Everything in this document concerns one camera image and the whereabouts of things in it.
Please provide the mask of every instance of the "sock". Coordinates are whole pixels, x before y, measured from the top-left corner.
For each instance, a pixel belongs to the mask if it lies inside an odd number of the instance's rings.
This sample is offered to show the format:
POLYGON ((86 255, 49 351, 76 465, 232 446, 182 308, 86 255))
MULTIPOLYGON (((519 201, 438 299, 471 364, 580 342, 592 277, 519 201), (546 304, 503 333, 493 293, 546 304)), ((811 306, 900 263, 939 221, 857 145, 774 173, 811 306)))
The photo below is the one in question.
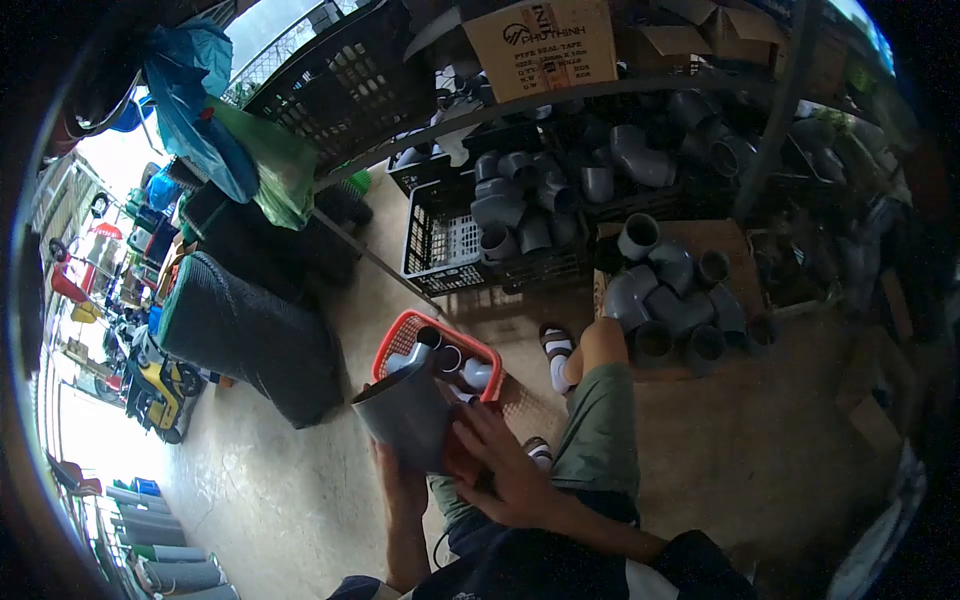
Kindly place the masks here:
POLYGON ((541 444, 527 453, 534 464, 544 473, 550 472, 553 467, 553 456, 550 454, 550 446, 541 444))
MULTIPOLYGON (((546 333, 562 332, 559 329, 547 329, 546 333)), ((555 348, 566 348, 572 351, 573 343, 570 340, 564 340, 562 342, 547 342, 545 348, 548 354, 555 348)), ((566 365, 566 359, 566 356, 558 354, 557 356, 553 357, 552 361, 550 361, 550 379, 553 383, 553 389, 560 394, 566 394, 569 392, 570 387, 573 385, 564 378, 564 366, 566 365)))

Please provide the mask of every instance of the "green shorts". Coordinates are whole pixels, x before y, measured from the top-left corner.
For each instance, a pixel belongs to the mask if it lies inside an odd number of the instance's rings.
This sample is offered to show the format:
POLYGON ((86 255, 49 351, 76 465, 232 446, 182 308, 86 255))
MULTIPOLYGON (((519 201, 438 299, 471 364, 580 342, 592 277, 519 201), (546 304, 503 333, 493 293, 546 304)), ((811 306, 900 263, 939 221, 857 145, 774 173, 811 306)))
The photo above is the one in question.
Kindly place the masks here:
MULTIPOLYGON (((634 432, 634 381, 625 364, 601 365, 584 375, 566 402, 569 418, 554 454, 550 480, 557 488, 623 492, 636 504, 640 468, 634 432)), ((445 531, 477 509, 457 497, 450 477, 431 475, 430 490, 444 514, 445 531)))

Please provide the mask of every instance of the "red plastic bin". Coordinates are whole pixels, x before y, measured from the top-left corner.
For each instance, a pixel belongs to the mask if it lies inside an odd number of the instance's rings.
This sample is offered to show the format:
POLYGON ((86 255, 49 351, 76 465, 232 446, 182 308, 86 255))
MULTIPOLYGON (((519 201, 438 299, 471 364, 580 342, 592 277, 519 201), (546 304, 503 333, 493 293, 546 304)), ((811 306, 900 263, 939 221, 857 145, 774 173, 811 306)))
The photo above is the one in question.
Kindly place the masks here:
POLYGON ((466 350, 468 353, 475 354, 478 358, 490 363, 492 366, 490 385, 488 385, 487 389, 480 395, 480 401, 497 401, 500 396, 500 387, 503 385, 503 379, 506 375, 503 371, 503 360, 500 358, 500 354, 493 348, 481 344, 477 340, 455 329, 451 329, 416 310, 404 311, 396 318, 396 322, 390 327, 390 330, 387 331, 383 342, 380 343, 380 348, 376 351, 376 358, 373 359, 373 381, 379 381, 387 376, 387 358, 391 354, 410 353, 410 350, 413 349, 414 343, 417 340, 417 332, 427 326, 433 326, 439 329, 444 339, 455 344, 461 351, 466 350))

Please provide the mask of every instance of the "wooden board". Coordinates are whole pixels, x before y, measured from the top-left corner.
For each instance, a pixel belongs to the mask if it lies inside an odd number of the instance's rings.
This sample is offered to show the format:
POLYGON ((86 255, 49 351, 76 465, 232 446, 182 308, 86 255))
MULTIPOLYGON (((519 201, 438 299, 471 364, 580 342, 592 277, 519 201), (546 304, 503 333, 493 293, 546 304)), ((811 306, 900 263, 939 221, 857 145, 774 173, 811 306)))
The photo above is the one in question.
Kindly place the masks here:
MULTIPOLYGON (((598 237, 612 237, 623 229, 621 223, 603 223, 597 227, 598 237)), ((723 252, 730 258, 731 273, 727 287, 751 316, 765 312, 760 279, 754 258, 747 248, 747 240, 733 219, 724 221, 664 221, 660 223, 660 236, 673 238, 682 243, 694 260, 708 250, 723 252)), ((593 316, 605 317, 604 297, 612 277, 602 271, 593 272, 593 316)), ((731 349, 721 362, 717 372, 750 368, 755 360, 742 349, 731 349)), ((677 357, 675 363, 656 370, 634 369, 636 381, 678 381, 692 379, 693 372, 677 357)))

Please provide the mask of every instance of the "red umbrella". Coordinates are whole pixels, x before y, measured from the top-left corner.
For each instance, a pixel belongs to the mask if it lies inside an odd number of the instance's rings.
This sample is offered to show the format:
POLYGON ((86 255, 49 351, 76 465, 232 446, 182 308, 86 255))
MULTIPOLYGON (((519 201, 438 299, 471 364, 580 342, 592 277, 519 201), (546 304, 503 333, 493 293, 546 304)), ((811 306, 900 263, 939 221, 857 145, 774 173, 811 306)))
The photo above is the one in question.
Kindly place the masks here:
POLYGON ((95 228, 90 228, 90 231, 93 231, 97 235, 103 235, 104 237, 112 238, 114 240, 123 239, 123 233, 120 232, 120 229, 116 228, 110 223, 101 223, 95 228))

